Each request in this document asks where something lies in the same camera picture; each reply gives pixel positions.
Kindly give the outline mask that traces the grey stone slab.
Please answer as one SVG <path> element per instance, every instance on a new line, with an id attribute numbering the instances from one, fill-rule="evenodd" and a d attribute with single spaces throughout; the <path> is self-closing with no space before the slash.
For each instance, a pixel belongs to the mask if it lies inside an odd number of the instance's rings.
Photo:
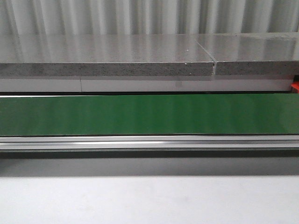
<path id="1" fill-rule="evenodd" d="M 2 77 L 296 76 L 298 33 L 2 35 Z"/>

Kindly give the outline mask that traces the aluminium conveyor side rail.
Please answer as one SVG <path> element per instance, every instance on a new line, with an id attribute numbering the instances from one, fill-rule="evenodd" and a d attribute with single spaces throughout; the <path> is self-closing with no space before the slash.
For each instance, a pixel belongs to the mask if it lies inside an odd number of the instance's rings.
<path id="1" fill-rule="evenodd" d="M 297 150 L 298 135 L 2 137 L 2 153 Z"/>

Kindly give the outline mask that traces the green conveyor belt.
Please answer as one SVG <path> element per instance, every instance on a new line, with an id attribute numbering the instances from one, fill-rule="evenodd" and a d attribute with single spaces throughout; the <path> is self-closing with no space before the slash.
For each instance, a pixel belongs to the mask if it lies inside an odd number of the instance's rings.
<path id="1" fill-rule="evenodd" d="M 2 136 L 298 134 L 299 96 L 176 94 L 11 97 Z"/>

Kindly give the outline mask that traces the white curtain backdrop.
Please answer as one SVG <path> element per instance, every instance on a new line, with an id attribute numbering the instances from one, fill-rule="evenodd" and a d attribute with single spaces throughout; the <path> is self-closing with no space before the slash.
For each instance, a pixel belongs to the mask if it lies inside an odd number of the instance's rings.
<path id="1" fill-rule="evenodd" d="M 0 32 L 214 34 L 297 32 L 296 0 L 3 0 Z"/>

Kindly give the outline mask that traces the red plastic part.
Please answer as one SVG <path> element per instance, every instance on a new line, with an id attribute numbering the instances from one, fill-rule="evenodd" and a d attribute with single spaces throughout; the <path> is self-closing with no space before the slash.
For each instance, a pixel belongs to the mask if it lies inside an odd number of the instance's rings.
<path id="1" fill-rule="evenodd" d="M 291 84 L 291 92 L 299 93 L 299 75 L 296 75 Z"/>

